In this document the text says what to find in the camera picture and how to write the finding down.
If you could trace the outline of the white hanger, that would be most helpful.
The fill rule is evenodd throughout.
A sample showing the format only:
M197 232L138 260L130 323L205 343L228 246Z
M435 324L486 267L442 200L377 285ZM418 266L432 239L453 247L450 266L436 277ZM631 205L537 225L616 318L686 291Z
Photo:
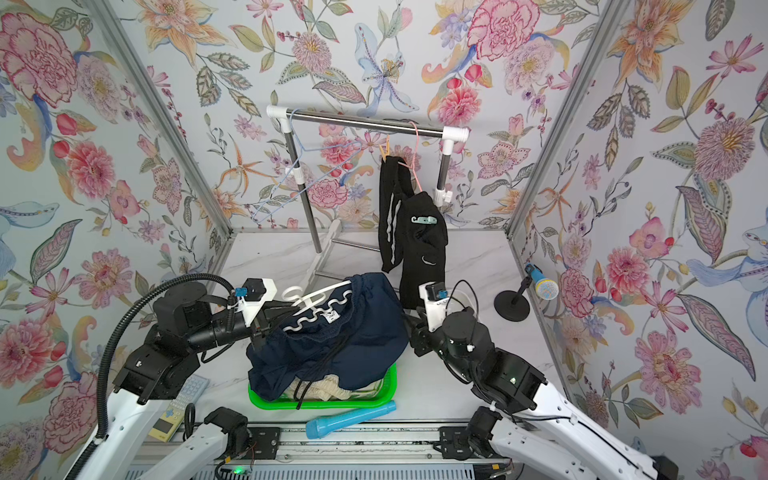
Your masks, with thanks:
M286 288L282 293L282 299L290 302L299 310L293 315L293 319L282 327L284 332L300 332L305 324L324 320L333 324L342 316L342 311L352 298L352 282L341 281L330 286L306 293L298 285Z

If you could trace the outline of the beige shorts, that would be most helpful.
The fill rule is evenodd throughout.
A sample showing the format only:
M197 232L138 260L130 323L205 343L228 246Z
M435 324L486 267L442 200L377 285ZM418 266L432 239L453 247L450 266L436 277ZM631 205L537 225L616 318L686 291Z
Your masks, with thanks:
M326 375L323 379L310 382L295 377L279 397L280 400L306 401L345 401L369 399L378 394L383 380L374 381L360 389L346 390L339 386L337 375Z

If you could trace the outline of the navy blue shorts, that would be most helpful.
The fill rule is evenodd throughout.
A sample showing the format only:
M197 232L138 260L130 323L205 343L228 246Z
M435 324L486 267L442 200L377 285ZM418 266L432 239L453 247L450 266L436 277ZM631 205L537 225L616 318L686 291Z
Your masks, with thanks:
M271 333L265 345L246 350L249 388L266 401L278 400L295 377L318 381L337 375L339 386L360 389L384 377L408 346L403 308L382 273L353 275L352 298L333 324L305 324L300 332Z

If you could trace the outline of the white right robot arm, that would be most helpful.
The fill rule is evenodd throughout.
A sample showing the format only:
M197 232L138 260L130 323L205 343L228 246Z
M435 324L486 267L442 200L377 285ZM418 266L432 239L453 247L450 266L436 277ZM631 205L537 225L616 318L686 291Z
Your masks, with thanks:
M433 352L482 400L460 445L483 458L520 460L552 479L675 479L677 465L619 440L522 357L497 347L471 308L436 328L404 318L413 350Z

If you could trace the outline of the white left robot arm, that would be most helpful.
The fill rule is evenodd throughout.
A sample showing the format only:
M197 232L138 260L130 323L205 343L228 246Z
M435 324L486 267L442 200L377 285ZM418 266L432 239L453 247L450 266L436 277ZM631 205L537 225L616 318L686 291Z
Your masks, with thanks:
M153 309L157 322L111 376L117 346L145 307ZM150 290L123 315L107 341L96 383L96 430L68 478L121 478L188 378L239 342L257 348L297 310L277 299L271 279L249 278L234 287L218 275L196 273Z

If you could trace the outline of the black shorts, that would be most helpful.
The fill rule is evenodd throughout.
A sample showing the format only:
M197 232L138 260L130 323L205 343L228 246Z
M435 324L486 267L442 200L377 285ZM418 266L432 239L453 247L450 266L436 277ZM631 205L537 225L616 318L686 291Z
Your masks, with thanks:
M417 225L412 216L434 216L437 225ZM447 225L431 196L415 192L400 157L382 161L379 176L378 246L382 271L402 268L400 302L414 310L422 304L418 287L445 280Z

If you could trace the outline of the pink hanger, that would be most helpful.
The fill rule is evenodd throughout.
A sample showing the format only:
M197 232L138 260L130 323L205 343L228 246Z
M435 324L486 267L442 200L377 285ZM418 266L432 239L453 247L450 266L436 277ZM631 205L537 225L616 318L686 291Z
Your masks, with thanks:
M412 147L397 145L395 147L395 154L401 158L401 164L407 167L410 171L412 183L415 185L416 191L422 192L423 187L418 177L418 171L420 169L420 155L418 153L420 131L414 121L410 121L409 124L413 127L413 132L415 134L414 145Z

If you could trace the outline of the tan clothespin on black shorts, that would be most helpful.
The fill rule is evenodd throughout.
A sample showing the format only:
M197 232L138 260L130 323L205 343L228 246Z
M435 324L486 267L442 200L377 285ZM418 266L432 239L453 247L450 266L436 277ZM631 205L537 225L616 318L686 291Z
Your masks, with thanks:
M389 136L387 136L384 143L379 146L379 151L383 161L386 161L391 156L391 143Z

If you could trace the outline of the blue toy microphone on stand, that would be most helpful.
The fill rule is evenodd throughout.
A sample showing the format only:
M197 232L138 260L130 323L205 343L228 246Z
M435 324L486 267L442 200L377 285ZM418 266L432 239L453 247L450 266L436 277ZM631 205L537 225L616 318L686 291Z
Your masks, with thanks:
M531 303L526 296L529 290L544 301L555 300L560 293L559 284L555 280L547 277L538 266L527 263L519 288L516 291L504 290L495 296L496 313L510 322L526 320L531 312Z

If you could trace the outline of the teal flashlight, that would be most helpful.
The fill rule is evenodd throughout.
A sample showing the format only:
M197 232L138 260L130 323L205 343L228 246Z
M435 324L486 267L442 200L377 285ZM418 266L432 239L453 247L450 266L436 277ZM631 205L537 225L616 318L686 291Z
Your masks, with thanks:
M375 408L358 408L342 414L319 417L306 423L305 434L310 440L321 439L338 430L378 419L396 409L396 402L392 400Z

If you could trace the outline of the grey remote calculator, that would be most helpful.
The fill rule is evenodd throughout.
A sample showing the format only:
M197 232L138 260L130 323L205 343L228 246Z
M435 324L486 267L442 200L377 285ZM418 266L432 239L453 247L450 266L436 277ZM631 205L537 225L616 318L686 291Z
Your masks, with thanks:
M177 397L155 422L149 436L161 442L169 442L184 422L187 405L195 404L209 384L208 378L199 375L189 377Z

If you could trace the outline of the steel clothes rack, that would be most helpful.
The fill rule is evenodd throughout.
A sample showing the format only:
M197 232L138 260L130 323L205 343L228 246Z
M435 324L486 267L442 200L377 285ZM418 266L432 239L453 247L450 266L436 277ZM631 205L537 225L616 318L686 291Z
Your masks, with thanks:
M363 117L344 116L340 114L320 113L312 112L302 109L290 109L287 107L280 107L270 105L266 109L268 117L275 120L279 125L279 130L285 137L285 144L288 150L291 162L284 171L283 176L279 180L278 184L283 185L289 178L294 179L297 184L297 192L291 198L292 200L300 200L304 210L305 219L309 227L309 232L312 239L312 244L315 249L316 255L304 274L302 280L298 286L302 287L304 291L308 291L313 286L317 278L326 278L331 280L338 280L338 275L327 274L322 271L323 266L330 257L333 246L349 245L352 248L374 251L376 248L372 245L360 244L355 242L347 242L339 237L342 232L342 224L340 221L335 220L331 223L328 232L321 236L318 233L318 227L315 222L312 203L310 200L310 193L312 189L318 186L322 180L329 177L331 174L326 173L319 177L319 179L313 182L307 182L303 175L303 169L301 167L301 159L304 153L308 151L307 148L301 144L298 138L298 134L294 128L294 123L309 122L313 124L333 125L349 128L357 128L361 130L368 130L372 133L383 133L385 135L402 134L412 135L415 137L413 127L405 121L394 120L375 120ZM448 204L453 196L453 193L446 187L448 179L448 171L451 163L452 154L455 151L455 146L458 143L466 143L470 136L470 130L467 128L443 126L439 128L423 127L417 125L420 131L420 138L436 139L441 142L440 145L440 163L439 171L436 180L436 187L432 194L432 199L436 207L440 208Z

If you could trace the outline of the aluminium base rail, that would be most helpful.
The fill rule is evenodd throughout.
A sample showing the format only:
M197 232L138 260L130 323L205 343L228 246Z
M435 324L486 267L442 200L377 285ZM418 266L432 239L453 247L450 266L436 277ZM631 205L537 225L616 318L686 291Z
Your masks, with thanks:
M361 425L337 439L301 429L252 426L243 441L209 424L182 443L151 444L119 427L71 479L599 479L553 441L520 429L496 437L482 457L456 441L460 427Z

